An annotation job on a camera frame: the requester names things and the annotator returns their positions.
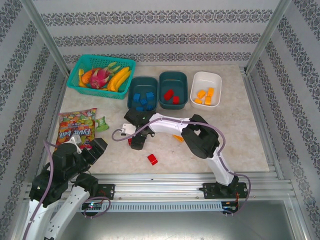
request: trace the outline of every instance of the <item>metal floor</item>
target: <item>metal floor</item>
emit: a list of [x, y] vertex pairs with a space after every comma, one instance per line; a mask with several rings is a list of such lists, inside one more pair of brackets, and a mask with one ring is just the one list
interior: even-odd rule
[[291, 240], [283, 201], [249, 201], [239, 215], [220, 212], [77, 213], [61, 240]]

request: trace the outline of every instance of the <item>white bowl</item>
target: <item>white bowl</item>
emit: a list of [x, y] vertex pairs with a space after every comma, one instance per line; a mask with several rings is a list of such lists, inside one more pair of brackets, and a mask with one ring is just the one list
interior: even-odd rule
[[[211, 105], [204, 105], [205, 98], [202, 98], [202, 104], [195, 103], [195, 99], [198, 98], [197, 94], [200, 90], [208, 92], [208, 88], [214, 88], [213, 97], [211, 98]], [[215, 73], [198, 71], [192, 82], [192, 88], [190, 93], [191, 106], [201, 110], [213, 110], [220, 103], [222, 90], [222, 78]]]

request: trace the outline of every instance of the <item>orange block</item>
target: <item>orange block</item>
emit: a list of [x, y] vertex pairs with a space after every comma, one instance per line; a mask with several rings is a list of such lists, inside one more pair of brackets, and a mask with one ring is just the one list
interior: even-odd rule
[[206, 96], [204, 99], [204, 104], [210, 106], [211, 105], [211, 97]]
[[182, 136], [172, 135], [175, 139], [177, 139], [180, 143], [183, 143], [185, 140]]
[[195, 102], [196, 104], [202, 104], [202, 101], [201, 101], [199, 98], [196, 98], [196, 99], [194, 100], [194, 102]]
[[202, 99], [206, 94], [207, 94], [207, 93], [206, 93], [205, 90], [200, 90], [200, 91], [198, 91], [197, 97], [198, 97], [199, 99]]
[[213, 87], [209, 87], [207, 96], [212, 97], [214, 93], [215, 93], [215, 89]]

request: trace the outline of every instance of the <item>table surface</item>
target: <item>table surface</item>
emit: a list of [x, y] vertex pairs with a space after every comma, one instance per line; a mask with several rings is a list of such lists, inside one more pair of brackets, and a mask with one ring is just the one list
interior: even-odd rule
[[[251, 110], [247, 92], [238, 65], [194, 65], [194, 66], [137, 66], [134, 76], [149, 76], [159, 79], [165, 71], [181, 71], [188, 78], [190, 95], [196, 72], [215, 73], [222, 78], [220, 104], [212, 111], [193, 108], [190, 99], [181, 110], [162, 109], [156, 111], [165, 116], [190, 118], [193, 114], [202, 116], [209, 124], [219, 128], [226, 137], [223, 156], [235, 172], [268, 172], [269, 167], [257, 126]], [[169, 174], [169, 173], [210, 173], [204, 159], [191, 153], [185, 142], [180, 143], [172, 135], [157, 133], [148, 137], [143, 150], [129, 147], [128, 141], [115, 142], [111, 134], [127, 123], [124, 115], [128, 111], [127, 97], [124, 100], [83, 95], [68, 88], [65, 91], [61, 113], [97, 108], [96, 117], [105, 116], [110, 128], [96, 132], [96, 137], [108, 143], [105, 153], [91, 167], [91, 173], [101, 174]], [[52, 143], [56, 142], [59, 125], [56, 125]], [[158, 163], [152, 166], [148, 156], [154, 154]]]

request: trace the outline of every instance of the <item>candy wrapper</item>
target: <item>candy wrapper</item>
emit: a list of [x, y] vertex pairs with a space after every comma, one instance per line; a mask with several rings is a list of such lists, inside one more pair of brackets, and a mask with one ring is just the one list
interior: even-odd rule
[[70, 140], [73, 134], [80, 135], [80, 149], [91, 149], [90, 141], [95, 139], [96, 108], [59, 114], [59, 132], [56, 145]]

